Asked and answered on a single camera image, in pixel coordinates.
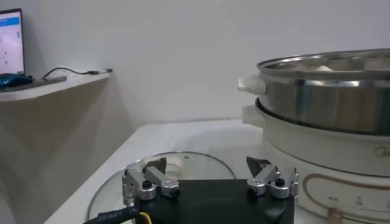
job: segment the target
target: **black cable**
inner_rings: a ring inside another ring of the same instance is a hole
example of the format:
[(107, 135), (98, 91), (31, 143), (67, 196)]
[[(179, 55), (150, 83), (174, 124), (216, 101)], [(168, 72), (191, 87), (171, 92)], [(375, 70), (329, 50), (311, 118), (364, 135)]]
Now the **black cable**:
[(78, 72), (78, 71), (72, 70), (72, 69), (70, 69), (70, 68), (58, 67), (58, 68), (54, 68), (54, 69), (50, 70), (50, 71), (49, 71), (48, 73), (46, 73), (46, 75), (44, 75), (42, 78), (45, 79), (48, 75), (52, 74), (54, 71), (57, 71), (57, 70), (66, 70), (66, 71), (73, 72), (73, 73), (79, 74), (79, 75), (98, 75), (98, 74), (113, 72), (113, 70), (110, 69), (110, 68), (108, 68), (108, 69), (103, 69), (103, 70), (101, 70), (101, 71)]
[(96, 218), (86, 221), (84, 224), (120, 224), (134, 219), (140, 214), (136, 207), (127, 207), (120, 210), (99, 213)]
[(77, 71), (72, 70), (72, 69), (70, 69), (70, 68), (58, 67), (58, 68), (54, 68), (54, 69), (50, 70), (50, 71), (49, 71), (48, 73), (46, 73), (46, 75), (44, 75), (42, 78), (43, 78), (43, 79), (46, 78), (48, 75), (52, 74), (54, 71), (57, 71), (57, 70), (67, 70), (67, 71), (69, 71), (69, 72), (73, 72), (73, 73), (76, 73), (76, 74), (79, 74), (79, 75), (86, 75), (86, 74), (88, 74), (88, 73), (86, 73), (86, 72), (77, 72)]

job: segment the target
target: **white pot handle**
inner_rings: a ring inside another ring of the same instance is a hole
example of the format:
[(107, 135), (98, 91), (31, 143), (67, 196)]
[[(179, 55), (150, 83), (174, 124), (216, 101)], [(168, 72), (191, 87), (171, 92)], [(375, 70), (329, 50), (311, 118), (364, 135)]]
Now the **white pot handle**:
[(266, 119), (257, 110), (255, 105), (243, 107), (243, 123), (265, 128)]
[(258, 75), (251, 75), (238, 80), (238, 90), (254, 95), (266, 94), (266, 84)]

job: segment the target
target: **white wall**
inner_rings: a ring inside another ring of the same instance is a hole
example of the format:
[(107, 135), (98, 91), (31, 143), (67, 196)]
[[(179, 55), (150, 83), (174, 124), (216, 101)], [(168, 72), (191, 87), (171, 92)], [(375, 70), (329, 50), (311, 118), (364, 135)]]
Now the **white wall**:
[[(108, 83), (0, 105), (0, 172), (13, 177), (4, 191), (19, 214), (39, 214), (36, 223), (132, 128), (240, 116), (254, 97), (236, 91), (237, 79), (256, 73), (257, 62), (390, 46), (387, 0), (0, 0), (0, 9), (12, 7), (25, 12), (29, 74), (115, 69)], [(27, 195), (44, 198), (40, 206), (23, 203), (12, 186), (31, 179)]]

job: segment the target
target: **metal bracket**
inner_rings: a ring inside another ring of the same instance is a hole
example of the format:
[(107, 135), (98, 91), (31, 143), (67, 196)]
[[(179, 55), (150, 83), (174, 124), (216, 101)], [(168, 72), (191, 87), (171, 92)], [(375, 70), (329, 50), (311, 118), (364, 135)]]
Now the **metal bracket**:
[(145, 179), (141, 173), (135, 169), (127, 169), (122, 176), (123, 198), (125, 200), (138, 196), (141, 200), (153, 200), (157, 194), (157, 187), (152, 182)]
[(162, 196), (177, 198), (180, 195), (179, 182), (177, 180), (169, 179), (156, 167), (151, 166), (146, 168), (145, 177), (147, 180), (150, 180), (160, 187)]
[(280, 175), (278, 168), (273, 165), (266, 165), (263, 170), (253, 179), (247, 180), (247, 187), (255, 195), (262, 196), (266, 193), (266, 186), (269, 182), (276, 180)]
[(295, 168), (286, 169), (280, 177), (271, 183), (271, 194), (276, 198), (298, 196), (299, 174)]

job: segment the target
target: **white shelf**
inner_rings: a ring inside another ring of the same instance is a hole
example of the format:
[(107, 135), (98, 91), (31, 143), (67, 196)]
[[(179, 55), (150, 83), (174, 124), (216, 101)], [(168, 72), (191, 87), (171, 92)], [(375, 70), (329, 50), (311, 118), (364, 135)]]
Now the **white shelf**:
[(63, 91), (76, 86), (84, 85), (98, 80), (107, 79), (110, 74), (99, 74), (99, 75), (77, 75), (68, 77), (65, 81), (48, 84), (45, 86), (38, 86), (31, 89), (24, 89), (14, 92), (0, 93), (0, 102), (9, 102), (17, 100), (32, 99), (51, 93)]

